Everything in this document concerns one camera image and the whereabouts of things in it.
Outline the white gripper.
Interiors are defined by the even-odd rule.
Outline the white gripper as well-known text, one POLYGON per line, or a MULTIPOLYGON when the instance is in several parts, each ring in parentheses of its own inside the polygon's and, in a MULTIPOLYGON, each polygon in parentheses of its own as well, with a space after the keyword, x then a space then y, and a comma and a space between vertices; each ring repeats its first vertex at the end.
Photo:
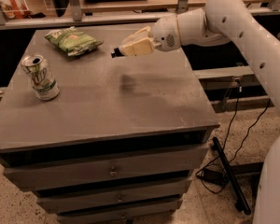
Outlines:
POLYGON ((177 16, 162 17, 152 26, 146 26, 122 41, 119 51, 123 56, 139 56, 152 53, 155 49, 171 51, 180 48, 177 16))

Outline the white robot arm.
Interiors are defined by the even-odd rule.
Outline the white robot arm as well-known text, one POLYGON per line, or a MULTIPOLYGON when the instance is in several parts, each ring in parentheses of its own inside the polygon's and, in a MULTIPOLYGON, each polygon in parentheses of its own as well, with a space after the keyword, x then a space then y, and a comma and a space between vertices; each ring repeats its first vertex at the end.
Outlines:
MULTIPOLYGON (((116 54, 138 56, 186 45, 232 42, 280 114, 280 41, 261 26, 243 0, 207 0, 204 8, 163 17, 126 37, 116 54)), ((280 224, 280 136, 263 163, 253 224, 280 224)))

